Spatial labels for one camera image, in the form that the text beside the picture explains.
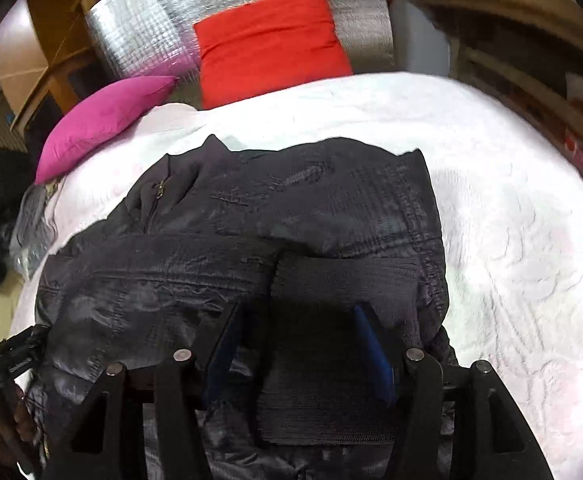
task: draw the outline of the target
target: gray panel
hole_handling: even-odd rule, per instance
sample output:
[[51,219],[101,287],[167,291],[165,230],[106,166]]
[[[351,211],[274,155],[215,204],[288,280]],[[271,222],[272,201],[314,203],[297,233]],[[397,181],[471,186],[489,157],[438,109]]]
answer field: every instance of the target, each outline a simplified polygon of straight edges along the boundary
[[[253,0],[101,0],[87,18],[115,74],[198,78],[200,51],[192,25]],[[329,0],[336,33],[357,73],[393,69],[385,0]]]

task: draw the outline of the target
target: white blanket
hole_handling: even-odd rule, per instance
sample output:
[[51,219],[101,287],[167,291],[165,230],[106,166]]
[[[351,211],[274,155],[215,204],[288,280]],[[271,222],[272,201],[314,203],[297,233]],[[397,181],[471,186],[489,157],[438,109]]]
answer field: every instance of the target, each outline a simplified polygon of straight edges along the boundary
[[[326,80],[216,110],[155,108],[65,178],[58,250],[104,218],[165,152],[216,134],[232,150],[350,137],[425,155],[441,221],[462,365],[490,360],[556,480],[583,479],[583,181],[529,124],[475,89],[409,73]],[[40,270],[12,332],[34,322]]]

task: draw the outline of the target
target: mattress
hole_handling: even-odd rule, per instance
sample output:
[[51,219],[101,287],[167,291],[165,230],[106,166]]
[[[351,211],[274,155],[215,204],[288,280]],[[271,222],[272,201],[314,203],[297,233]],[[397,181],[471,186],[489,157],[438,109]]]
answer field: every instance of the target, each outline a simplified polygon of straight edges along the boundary
[[[104,218],[162,154],[209,134],[232,150],[328,137],[421,149],[443,225],[444,325],[459,361],[491,361],[555,478],[583,479],[583,181],[536,130],[476,89],[409,73],[319,81],[204,112],[164,105],[63,180],[47,211],[59,231],[51,250]],[[13,333],[34,322],[40,272],[25,285]]]

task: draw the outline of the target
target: pink pillow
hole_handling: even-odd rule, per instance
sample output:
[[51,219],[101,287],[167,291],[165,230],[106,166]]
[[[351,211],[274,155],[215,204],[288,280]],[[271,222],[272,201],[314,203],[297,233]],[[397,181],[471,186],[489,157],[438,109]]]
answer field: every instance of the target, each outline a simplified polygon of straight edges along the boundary
[[72,170],[86,155],[161,105],[176,86],[172,76],[140,76],[101,88],[63,117],[45,141],[35,184]]

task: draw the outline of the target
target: metal screw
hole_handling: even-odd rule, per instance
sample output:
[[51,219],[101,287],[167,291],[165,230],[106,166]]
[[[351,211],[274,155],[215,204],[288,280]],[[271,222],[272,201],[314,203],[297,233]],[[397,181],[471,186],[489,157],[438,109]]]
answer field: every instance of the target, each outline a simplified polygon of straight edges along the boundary
[[478,368],[478,371],[482,374],[488,374],[494,369],[489,361],[484,360],[476,361],[476,368]]
[[174,352],[174,361],[182,363],[184,361],[189,361],[192,358],[192,351],[187,348],[181,348]]
[[425,358],[425,352],[420,348],[410,348],[407,350],[407,358],[410,361],[422,361]]
[[114,375],[118,375],[120,372],[122,372],[123,368],[124,366],[121,363],[111,363],[105,371],[107,372],[107,375],[113,377]]

